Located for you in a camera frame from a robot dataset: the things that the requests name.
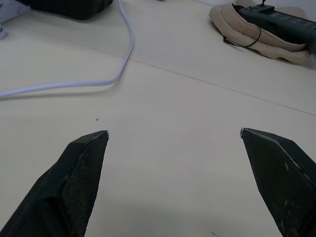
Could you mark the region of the beige padded cloth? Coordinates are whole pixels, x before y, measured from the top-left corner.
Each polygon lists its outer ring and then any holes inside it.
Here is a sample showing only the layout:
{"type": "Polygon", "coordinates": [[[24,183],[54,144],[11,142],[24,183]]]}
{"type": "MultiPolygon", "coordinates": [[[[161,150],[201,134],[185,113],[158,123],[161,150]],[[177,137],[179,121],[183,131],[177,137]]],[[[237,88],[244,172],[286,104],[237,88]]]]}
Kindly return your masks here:
{"type": "Polygon", "coordinates": [[[305,44],[284,41],[276,35],[247,22],[234,9],[235,5],[254,6],[253,0],[235,0],[211,8],[209,17],[223,37],[271,59],[283,59],[303,65],[310,62],[311,54],[305,44]]]}

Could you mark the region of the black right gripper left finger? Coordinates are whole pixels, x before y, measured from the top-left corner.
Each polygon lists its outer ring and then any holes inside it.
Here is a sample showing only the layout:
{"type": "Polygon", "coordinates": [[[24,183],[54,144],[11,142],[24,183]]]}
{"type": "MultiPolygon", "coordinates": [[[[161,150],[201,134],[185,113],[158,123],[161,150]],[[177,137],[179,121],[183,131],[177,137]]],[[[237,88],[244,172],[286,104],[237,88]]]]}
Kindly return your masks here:
{"type": "Polygon", "coordinates": [[[108,140],[102,130],[72,141],[34,183],[0,237],[84,237],[108,140]]]}

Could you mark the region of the white power strip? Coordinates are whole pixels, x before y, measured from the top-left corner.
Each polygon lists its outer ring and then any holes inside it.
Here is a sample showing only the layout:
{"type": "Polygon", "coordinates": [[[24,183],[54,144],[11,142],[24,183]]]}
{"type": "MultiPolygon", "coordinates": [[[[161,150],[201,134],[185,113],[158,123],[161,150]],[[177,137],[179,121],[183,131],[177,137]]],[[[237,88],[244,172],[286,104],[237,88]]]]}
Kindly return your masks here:
{"type": "Polygon", "coordinates": [[[31,11],[22,0],[0,0],[0,40],[6,37],[3,23],[31,11]]]}

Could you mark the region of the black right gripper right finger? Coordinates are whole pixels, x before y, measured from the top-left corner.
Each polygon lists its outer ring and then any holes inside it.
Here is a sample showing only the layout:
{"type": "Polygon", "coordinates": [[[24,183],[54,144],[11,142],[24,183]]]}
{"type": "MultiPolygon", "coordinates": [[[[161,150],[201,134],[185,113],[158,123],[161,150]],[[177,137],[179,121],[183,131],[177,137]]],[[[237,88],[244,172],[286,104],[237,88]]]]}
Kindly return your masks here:
{"type": "Polygon", "coordinates": [[[292,140],[242,128],[257,188],[283,237],[316,237],[316,163],[292,140]]]}

